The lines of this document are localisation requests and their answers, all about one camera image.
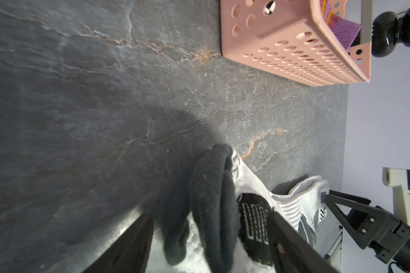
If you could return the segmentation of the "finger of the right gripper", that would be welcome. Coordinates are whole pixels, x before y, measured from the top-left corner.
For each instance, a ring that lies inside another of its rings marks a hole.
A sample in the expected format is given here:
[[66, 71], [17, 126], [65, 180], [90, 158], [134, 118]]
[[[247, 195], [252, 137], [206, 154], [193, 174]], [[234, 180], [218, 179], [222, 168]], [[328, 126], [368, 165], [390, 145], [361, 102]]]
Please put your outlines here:
[[372, 207], [369, 199], [331, 190], [325, 204], [361, 249], [373, 247], [393, 230], [392, 214]]

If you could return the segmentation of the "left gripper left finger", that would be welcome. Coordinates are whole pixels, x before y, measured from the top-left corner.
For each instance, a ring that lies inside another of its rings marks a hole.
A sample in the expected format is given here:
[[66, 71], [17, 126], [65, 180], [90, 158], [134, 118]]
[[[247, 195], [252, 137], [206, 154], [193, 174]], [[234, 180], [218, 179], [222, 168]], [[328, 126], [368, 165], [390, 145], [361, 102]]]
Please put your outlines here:
[[142, 214], [84, 273], [144, 273], [153, 232], [152, 216]]

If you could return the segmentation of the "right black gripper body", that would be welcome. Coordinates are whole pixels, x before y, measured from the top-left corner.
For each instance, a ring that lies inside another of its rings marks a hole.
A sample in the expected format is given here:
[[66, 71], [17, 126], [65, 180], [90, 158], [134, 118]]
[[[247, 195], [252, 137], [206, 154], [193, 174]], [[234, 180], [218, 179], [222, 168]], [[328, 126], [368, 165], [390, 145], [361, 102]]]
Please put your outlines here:
[[379, 243], [367, 248], [372, 249], [381, 262], [395, 263], [405, 273], [410, 273], [410, 226], [393, 214], [392, 218], [393, 230], [387, 232]]

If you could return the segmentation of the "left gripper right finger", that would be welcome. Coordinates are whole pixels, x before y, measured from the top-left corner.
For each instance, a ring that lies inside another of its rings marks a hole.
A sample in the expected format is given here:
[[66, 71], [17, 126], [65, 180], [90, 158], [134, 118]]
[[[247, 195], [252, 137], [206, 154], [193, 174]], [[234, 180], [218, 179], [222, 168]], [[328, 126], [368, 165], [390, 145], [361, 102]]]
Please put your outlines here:
[[304, 241], [279, 213], [268, 213], [267, 233], [275, 272], [336, 272], [336, 269]]

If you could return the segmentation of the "white sport sock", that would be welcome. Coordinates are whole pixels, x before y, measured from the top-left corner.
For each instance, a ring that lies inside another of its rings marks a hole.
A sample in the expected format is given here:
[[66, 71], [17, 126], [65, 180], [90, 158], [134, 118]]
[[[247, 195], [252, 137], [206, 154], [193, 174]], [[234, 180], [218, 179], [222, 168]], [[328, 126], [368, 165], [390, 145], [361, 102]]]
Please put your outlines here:
[[153, 213], [156, 228], [147, 273], [210, 272], [188, 194], [192, 172], [208, 151], [188, 158], [163, 186]]
[[285, 194], [276, 194], [227, 144], [209, 149], [189, 181], [194, 236], [188, 273], [272, 273], [267, 218], [272, 212], [309, 244], [324, 220], [329, 182], [311, 176]]

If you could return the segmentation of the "magenta striped sock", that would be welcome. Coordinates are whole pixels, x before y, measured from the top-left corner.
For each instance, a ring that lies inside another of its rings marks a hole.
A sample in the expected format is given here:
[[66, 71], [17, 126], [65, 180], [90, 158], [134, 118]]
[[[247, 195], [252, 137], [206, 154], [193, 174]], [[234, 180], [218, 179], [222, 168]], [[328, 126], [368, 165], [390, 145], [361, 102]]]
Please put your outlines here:
[[345, 19], [342, 1], [320, 0], [320, 9], [323, 20], [339, 40], [345, 50], [348, 50], [357, 38], [361, 25]]

